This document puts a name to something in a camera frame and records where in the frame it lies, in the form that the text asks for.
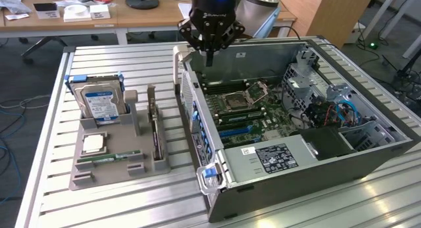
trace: white table leg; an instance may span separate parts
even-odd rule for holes
[[[287,27],[291,27],[292,26],[292,21],[287,21],[287,22],[279,22],[275,24],[276,27],[280,27],[280,26],[287,26]],[[277,33],[277,37],[288,37],[288,34],[289,34],[289,31],[291,29],[289,28],[280,28],[279,29],[279,33]]]
[[[409,48],[408,48],[407,52],[404,53],[403,57],[408,59],[420,46],[421,46],[421,35],[419,36],[419,38],[415,41],[415,43],[409,46]]]
[[[118,35],[118,40],[119,40],[119,44],[128,44],[127,43],[127,28],[119,28],[116,29],[116,35]]]
[[[381,8],[380,8],[380,10],[379,10],[379,12],[377,12],[377,14],[376,14],[376,16],[373,17],[373,20],[371,21],[371,23],[369,23],[367,29],[364,30],[364,33],[363,33],[364,38],[368,38],[369,33],[371,33],[371,31],[373,30],[373,28],[375,28],[375,26],[376,26],[376,24],[377,24],[377,22],[379,22],[381,16],[384,15],[384,13],[385,13],[385,11],[387,11],[387,9],[388,9],[388,7],[389,7],[392,1],[393,1],[393,0],[387,0],[387,1],[384,2],[384,4],[383,4],[383,6],[381,6]]]
[[[411,5],[415,3],[416,0],[408,0],[408,2],[404,4],[404,6],[401,7],[399,13],[396,14],[396,16],[393,17],[391,23],[388,24],[387,28],[384,29],[383,33],[381,33],[381,38],[387,38],[393,27],[396,26],[397,22],[400,21],[401,17],[404,16],[408,8],[411,7]]]

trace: black lamp base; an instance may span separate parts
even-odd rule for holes
[[[135,9],[152,9],[159,6],[159,0],[126,0],[126,4]]]

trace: white box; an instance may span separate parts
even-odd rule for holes
[[[63,16],[64,22],[82,22],[82,21],[91,21],[91,15],[90,13],[79,14],[76,15],[72,12],[66,12]]]
[[[90,13],[94,20],[111,18],[107,4],[91,5]]]
[[[84,5],[71,5],[64,8],[64,22],[91,21],[91,14]]]
[[[345,44],[356,43],[357,39],[359,39],[359,37],[360,37],[360,35],[361,35],[361,33],[364,32],[365,29],[367,29],[365,25],[363,25],[360,23],[360,26],[359,26],[359,23],[356,23],[355,28],[352,30],[352,33],[351,33],[351,35],[348,37],[348,40],[345,41]]]
[[[35,3],[34,4],[39,19],[59,18],[60,12],[55,3]]]

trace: motherboard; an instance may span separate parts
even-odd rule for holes
[[[276,84],[240,81],[205,85],[203,90],[224,148],[284,138],[297,130]]]

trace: wooden cabinet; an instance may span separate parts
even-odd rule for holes
[[[293,28],[301,36],[323,35],[341,47],[371,0],[281,0],[297,16]]]

